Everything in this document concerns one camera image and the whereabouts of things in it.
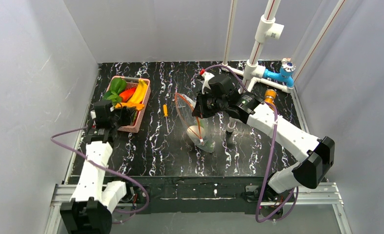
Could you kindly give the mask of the pink plastic basket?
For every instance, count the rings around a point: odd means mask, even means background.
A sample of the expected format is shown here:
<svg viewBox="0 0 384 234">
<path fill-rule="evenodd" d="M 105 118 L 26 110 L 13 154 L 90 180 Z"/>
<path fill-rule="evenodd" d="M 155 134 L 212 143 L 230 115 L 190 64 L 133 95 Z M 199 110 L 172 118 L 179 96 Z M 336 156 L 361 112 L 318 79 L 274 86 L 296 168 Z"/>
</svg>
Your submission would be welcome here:
<svg viewBox="0 0 384 234">
<path fill-rule="evenodd" d="M 103 99 L 112 101 L 116 109 L 127 107 L 131 123 L 119 128 L 121 132 L 138 133 L 151 93 L 150 80 L 124 76 L 112 77 Z"/>
</svg>

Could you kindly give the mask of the clear zip top bag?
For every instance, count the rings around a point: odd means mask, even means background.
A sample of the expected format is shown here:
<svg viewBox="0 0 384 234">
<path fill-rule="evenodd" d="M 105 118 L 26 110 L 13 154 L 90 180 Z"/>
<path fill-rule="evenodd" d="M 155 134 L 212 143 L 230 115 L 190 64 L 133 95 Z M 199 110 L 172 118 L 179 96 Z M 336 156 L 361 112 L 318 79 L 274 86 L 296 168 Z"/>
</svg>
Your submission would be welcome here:
<svg viewBox="0 0 384 234">
<path fill-rule="evenodd" d="M 215 141 L 213 139 L 212 129 L 209 126 L 208 120 L 192 116 L 192 112 L 196 106 L 196 101 L 185 94 L 175 93 L 175 105 L 185 132 L 187 128 L 192 125 L 202 126 L 206 131 L 206 137 L 204 139 L 197 141 L 190 138 L 193 144 L 205 152 L 213 153 L 215 150 Z"/>
</svg>

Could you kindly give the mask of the white radish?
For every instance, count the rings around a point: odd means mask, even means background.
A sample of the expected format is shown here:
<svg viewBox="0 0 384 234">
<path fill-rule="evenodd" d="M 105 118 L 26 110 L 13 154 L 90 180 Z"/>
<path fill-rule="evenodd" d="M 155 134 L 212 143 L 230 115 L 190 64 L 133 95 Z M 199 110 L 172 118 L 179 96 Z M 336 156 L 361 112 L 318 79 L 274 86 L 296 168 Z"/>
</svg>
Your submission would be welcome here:
<svg viewBox="0 0 384 234">
<path fill-rule="evenodd" d="M 205 129 L 198 125 L 189 126 L 186 133 L 192 140 L 199 141 L 200 139 L 204 139 L 206 137 Z"/>
</svg>

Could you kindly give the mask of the orange ginger root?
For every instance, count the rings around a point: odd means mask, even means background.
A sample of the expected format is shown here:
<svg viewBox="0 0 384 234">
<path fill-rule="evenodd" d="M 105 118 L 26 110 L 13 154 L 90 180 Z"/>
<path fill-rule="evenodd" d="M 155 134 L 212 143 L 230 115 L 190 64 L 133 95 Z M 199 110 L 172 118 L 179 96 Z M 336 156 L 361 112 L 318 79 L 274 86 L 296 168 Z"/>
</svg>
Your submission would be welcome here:
<svg viewBox="0 0 384 234">
<path fill-rule="evenodd" d="M 136 111 L 141 111 L 145 108 L 145 105 L 142 103 L 132 103 L 132 102 L 120 102 L 115 105 L 115 109 L 121 109 L 123 107 L 134 108 Z"/>
</svg>

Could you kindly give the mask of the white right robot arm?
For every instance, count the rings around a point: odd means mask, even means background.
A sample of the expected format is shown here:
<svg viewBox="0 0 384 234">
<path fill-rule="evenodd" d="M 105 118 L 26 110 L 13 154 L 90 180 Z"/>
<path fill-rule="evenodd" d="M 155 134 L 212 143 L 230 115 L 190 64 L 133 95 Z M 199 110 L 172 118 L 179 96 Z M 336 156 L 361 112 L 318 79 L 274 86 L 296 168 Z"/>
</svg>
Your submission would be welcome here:
<svg viewBox="0 0 384 234">
<path fill-rule="evenodd" d="M 275 116 L 260 97 L 251 92 L 239 93 L 231 78 L 223 74 L 202 73 L 203 88 L 197 92 L 192 112 L 194 117 L 209 118 L 225 112 L 233 120 L 249 125 L 275 138 L 296 159 L 296 163 L 275 172 L 267 179 L 267 187 L 275 194 L 304 186 L 315 189 L 334 164 L 335 142 L 326 136 L 311 135 Z"/>
</svg>

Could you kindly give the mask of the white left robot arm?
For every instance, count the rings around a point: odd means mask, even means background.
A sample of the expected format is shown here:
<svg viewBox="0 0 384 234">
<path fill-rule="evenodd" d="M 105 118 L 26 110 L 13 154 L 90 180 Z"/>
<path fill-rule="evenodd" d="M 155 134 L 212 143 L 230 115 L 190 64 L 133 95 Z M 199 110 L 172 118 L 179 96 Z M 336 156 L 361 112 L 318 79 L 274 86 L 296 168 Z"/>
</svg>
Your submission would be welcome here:
<svg viewBox="0 0 384 234">
<path fill-rule="evenodd" d="M 87 160 L 70 200 L 62 203 L 60 209 L 68 233 L 110 233 L 112 212 L 126 195 L 126 184 L 114 181 L 103 186 L 105 167 L 112 154 L 117 131 L 130 124 L 132 111 L 127 107 L 115 109 L 110 100 L 94 104 L 84 140 Z"/>
</svg>

